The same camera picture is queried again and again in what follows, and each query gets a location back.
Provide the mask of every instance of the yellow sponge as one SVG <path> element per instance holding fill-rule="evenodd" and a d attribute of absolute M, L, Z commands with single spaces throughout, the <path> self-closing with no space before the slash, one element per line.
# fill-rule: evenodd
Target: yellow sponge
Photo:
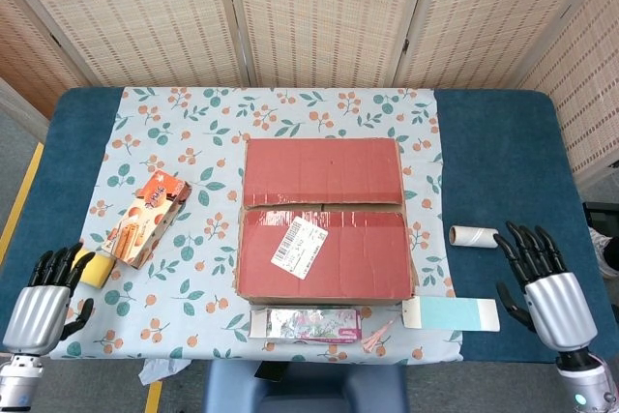
<path fill-rule="evenodd" d="M 79 260 L 79 258 L 84 256 L 88 252 L 89 251 L 87 249 L 81 249 L 75 255 L 74 265 L 75 263 L 77 263 L 77 260 Z M 101 289 L 107 281 L 107 277 L 111 273 L 112 268 L 114 267 L 114 261 L 114 258 L 99 255 L 97 253 L 86 265 L 86 268 L 84 268 L 84 271 L 81 274 L 81 279 L 79 281 Z"/>

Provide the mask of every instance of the box lid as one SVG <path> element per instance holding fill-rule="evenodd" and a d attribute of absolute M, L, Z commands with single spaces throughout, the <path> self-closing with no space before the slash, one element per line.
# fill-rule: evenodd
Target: box lid
<path fill-rule="evenodd" d="M 271 263 L 296 217 L 328 232 L 304 280 Z M 248 210 L 237 290 L 254 301 L 398 301 L 412 295 L 411 266 L 400 213 Z"/>
<path fill-rule="evenodd" d="M 246 207 L 289 203 L 402 203 L 391 138 L 251 139 Z"/>

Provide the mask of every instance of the chair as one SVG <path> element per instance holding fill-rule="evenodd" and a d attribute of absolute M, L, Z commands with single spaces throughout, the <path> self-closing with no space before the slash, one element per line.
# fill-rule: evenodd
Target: chair
<path fill-rule="evenodd" d="M 254 377 L 260 363 L 213 361 L 204 413 L 408 412 L 403 366 L 290 363 L 272 382 Z"/>

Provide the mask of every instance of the barcode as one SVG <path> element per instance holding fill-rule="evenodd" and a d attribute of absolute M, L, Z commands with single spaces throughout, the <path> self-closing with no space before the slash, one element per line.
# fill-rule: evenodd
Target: barcode
<path fill-rule="evenodd" d="M 292 246 L 292 242 L 294 241 L 294 238 L 296 237 L 300 228 L 301 224 L 296 221 L 293 221 L 292 224 L 290 224 L 288 232 L 286 232 L 286 235 L 283 236 L 283 239 L 281 240 L 278 251 L 275 252 L 274 258 L 279 260 L 285 259 L 288 251 L 290 250 L 290 247 Z"/>

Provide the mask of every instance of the woven panel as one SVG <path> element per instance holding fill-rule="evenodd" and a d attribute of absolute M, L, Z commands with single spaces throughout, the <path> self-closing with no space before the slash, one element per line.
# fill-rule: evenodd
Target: woven panel
<path fill-rule="evenodd" d="M 574 174 L 619 154 L 619 0 L 585 0 L 521 87 L 552 97 Z"/>
<path fill-rule="evenodd" d="M 501 87 L 563 1 L 432 0 L 400 84 Z"/>
<path fill-rule="evenodd" d="M 14 0 L 0 0 L 0 76 L 47 118 L 81 85 Z"/>
<path fill-rule="evenodd" d="M 222 0 L 41 0 L 109 86 L 238 85 Z"/>
<path fill-rule="evenodd" d="M 243 0 L 257 84 L 381 87 L 406 0 Z"/>

